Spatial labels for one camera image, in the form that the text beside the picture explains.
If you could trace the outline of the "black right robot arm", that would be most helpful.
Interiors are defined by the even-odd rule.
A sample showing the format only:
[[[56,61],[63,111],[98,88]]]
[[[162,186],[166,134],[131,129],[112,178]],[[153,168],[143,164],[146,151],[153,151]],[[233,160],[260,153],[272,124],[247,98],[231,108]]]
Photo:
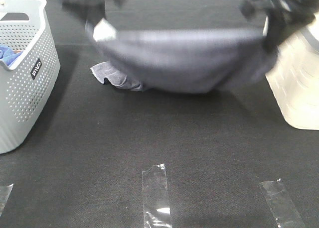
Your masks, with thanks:
[[[274,50],[294,32],[310,24],[319,10],[319,0],[243,0],[241,13],[247,20],[264,12],[268,26],[264,48]]]

